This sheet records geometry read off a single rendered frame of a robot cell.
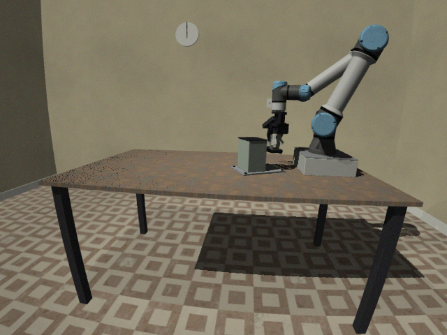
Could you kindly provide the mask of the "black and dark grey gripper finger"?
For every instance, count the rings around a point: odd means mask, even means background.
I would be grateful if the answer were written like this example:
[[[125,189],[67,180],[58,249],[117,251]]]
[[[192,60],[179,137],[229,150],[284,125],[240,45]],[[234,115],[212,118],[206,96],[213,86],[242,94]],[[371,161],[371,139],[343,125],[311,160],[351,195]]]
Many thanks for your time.
[[[283,136],[283,134],[277,134],[276,135],[276,139],[277,139],[276,148],[279,148],[280,145],[284,144],[284,141],[281,139],[282,136]]]
[[[275,134],[272,134],[270,128],[268,128],[267,137],[268,137],[270,149],[273,150],[273,146],[275,146],[277,144],[277,141],[275,140]]]

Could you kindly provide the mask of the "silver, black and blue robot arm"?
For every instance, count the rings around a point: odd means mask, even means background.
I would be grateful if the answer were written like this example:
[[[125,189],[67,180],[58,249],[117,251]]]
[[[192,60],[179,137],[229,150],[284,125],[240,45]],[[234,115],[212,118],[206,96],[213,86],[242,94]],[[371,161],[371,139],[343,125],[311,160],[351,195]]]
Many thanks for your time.
[[[342,112],[369,66],[378,60],[388,40],[388,31],[383,26],[370,25],[360,33],[358,42],[348,55],[308,83],[304,85],[287,85],[286,81],[273,83],[272,111],[284,112],[286,100],[308,101],[314,94],[341,77],[328,102],[321,106],[312,119],[314,136],[308,152],[326,156],[336,154],[335,130],[343,118]]]

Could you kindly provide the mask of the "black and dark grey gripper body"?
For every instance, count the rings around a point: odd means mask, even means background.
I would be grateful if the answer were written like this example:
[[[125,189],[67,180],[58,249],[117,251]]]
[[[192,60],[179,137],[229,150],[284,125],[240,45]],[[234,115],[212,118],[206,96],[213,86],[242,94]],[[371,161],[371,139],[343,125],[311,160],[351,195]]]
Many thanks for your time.
[[[272,111],[272,114],[274,114],[274,118],[275,118],[275,120],[272,123],[270,123],[270,125],[269,125],[269,128],[270,128],[272,134],[275,134],[275,133],[276,134],[288,134],[289,124],[285,123],[285,115],[287,115],[287,112],[285,113],[285,112],[280,112],[280,111]],[[284,122],[283,122],[283,120],[284,120]],[[286,125],[278,125],[278,124],[286,124]],[[278,129],[277,129],[277,127],[278,127]]]

